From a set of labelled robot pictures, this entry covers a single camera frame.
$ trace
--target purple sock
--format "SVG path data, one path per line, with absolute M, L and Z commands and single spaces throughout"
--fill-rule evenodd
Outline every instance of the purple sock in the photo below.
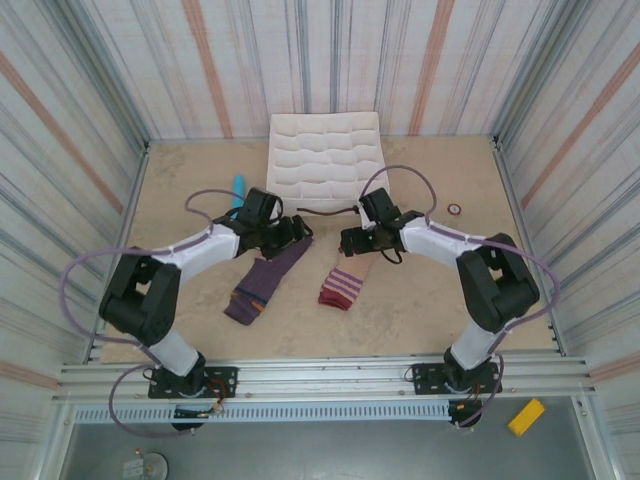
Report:
M 307 237 L 294 243 L 271 260 L 256 258 L 249 273 L 231 294 L 231 302 L 224 313 L 243 325 L 251 325 L 267 306 L 280 280 L 311 246 Z

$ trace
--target mounting plate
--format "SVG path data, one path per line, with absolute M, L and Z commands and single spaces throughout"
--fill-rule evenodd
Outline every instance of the mounting plate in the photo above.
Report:
M 470 392 L 470 390 L 455 392 L 448 387 L 444 374 L 444 363 L 416 363 L 411 365 L 411 373 L 416 395 L 464 394 Z M 489 367 L 480 372 L 477 377 L 477 383 L 480 384 L 480 393 L 493 392 L 497 377 L 498 365 L 489 363 Z M 500 392 L 502 392 L 502 385 L 498 388 L 498 393 Z
M 149 398 L 233 398 L 236 396 L 238 386 L 237 367 L 205 367 L 205 382 L 207 379 L 216 379 L 224 383 L 226 392 L 221 391 L 219 382 L 211 382 L 213 390 L 203 386 L 202 389 L 192 396 L 181 394 L 175 385 L 172 385 L 169 378 L 163 375 L 163 370 L 152 370 L 151 381 L 149 382 Z

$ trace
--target gray floor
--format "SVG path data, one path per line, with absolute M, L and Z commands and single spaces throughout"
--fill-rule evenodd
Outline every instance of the gray floor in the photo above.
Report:
M 506 424 L 527 400 L 497 400 L 475 430 L 445 422 L 205 425 L 194 437 L 147 440 L 114 425 L 76 427 L 67 479 L 119 479 L 134 449 L 169 460 L 182 479 L 563 479 L 593 478 L 569 399 L 520 438 Z

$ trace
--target sock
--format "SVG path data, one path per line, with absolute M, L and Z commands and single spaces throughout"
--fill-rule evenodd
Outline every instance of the sock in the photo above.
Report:
M 302 257 L 312 241 L 311 237 L 300 240 L 271 260 L 256 258 L 249 273 L 231 293 L 231 302 L 224 313 L 243 325 L 251 325 L 267 306 L 282 277 Z
M 349 307 L 358 298 L 369 268 L 378 257 L 377 252 L 354 255 L 353 257 L 345 257 L 340 253 L 338 265 L 329 272 L 322 284 L 318 303 L 341 310 L 349 310 Z

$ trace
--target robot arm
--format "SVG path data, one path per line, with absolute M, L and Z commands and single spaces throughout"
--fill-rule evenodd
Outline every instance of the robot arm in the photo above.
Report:
M 186 395 L 201 388 L 204 357 L 173 327 L 178 292 L 204 270 L 260 249 L 266 259 L 311 236 L 300 216 L 280 217 L 282 201 L 252 188 L 237 212 L 150 256 L 123 255 L 100 304 L 100 316 L 135 337 L 175 376 Z
M 346 256 L 395 250 L 398 255 L 425 255 L 458 270 L 471 321 L 446 351 L 444 370 L 450 390 L 467 390 L 488 368 L 507 323 L 540 298 L 526 264 L 514 253 L 483 245 L 484 237 L 426 222 L 419 212 L 401 214 L 382 188 L 363 196 L 360 205 L 363 227 L 341 234 Z M 486 240 L 515 246 L 504 233 Z

